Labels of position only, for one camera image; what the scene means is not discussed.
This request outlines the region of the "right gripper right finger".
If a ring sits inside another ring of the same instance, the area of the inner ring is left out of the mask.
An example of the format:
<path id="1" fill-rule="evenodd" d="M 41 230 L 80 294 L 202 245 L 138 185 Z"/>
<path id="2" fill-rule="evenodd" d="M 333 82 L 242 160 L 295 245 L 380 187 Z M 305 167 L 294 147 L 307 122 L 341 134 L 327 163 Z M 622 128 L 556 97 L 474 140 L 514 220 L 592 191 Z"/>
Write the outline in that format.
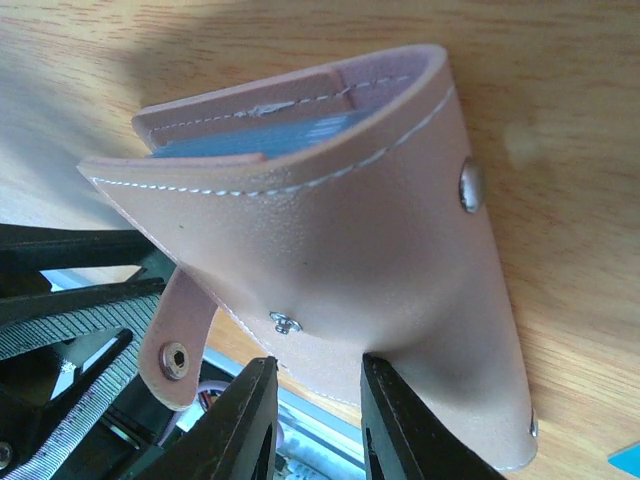
<path id="1" fill-rule="evenodd" d="M 365 354 L 361 425 L 368 479 L 501 479 L 453 435 L 385 359 Z"/>

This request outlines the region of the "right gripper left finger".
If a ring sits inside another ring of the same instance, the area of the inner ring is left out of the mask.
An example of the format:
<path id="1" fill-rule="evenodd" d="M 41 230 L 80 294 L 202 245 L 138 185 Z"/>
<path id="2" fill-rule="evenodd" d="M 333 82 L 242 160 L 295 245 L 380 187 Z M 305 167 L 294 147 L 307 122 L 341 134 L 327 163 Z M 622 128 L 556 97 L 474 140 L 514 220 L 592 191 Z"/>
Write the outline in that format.
<path id="1" fill-rule="evenodd" d="M 271 479 L 276 455 L 277 393 L 277 360 L 253 359 L 192 429 L 138 477 Z"/>

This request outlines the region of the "pink leather card holder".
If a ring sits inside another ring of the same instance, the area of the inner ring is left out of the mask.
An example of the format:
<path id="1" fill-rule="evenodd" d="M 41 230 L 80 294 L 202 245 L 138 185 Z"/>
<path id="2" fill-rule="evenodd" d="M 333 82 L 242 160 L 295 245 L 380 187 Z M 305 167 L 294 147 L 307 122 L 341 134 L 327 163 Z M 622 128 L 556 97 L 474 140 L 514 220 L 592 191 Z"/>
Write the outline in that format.
<path id="1" fill-rule="evenodd" d="M 535 416 L 446 50 L 409 45 L 145 108 L 152 155 L 82 175 L 176 266 L 138 353 L 173 410 L 217 309 L 316 394 L 359 405 L 388 360 L 501 471 Z"/>

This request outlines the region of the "teal card left middle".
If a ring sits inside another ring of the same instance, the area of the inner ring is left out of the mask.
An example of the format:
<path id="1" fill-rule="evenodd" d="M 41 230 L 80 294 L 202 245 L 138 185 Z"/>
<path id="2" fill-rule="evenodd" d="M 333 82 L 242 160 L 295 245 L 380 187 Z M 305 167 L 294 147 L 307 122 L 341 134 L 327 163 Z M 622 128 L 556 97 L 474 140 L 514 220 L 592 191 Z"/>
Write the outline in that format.
<path id="1" fill-rule="evenodd" d="M 640 478 L 640 444 L 630 445 L 611 454 L 608 462 L 618 470 Z"/>

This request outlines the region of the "aluminium rail frame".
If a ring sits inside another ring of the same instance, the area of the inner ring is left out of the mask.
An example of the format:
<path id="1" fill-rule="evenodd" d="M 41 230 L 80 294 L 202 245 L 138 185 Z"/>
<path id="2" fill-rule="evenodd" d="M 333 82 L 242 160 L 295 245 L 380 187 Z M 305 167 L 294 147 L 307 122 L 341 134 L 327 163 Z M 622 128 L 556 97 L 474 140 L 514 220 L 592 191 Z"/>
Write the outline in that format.
<path id="1" fill-rule="evenodd" d="M 284 387 L 278 388 L 278 422 L 283 440 L 277 448 L 276 479 L 364 479 L 362 434 Z"/>

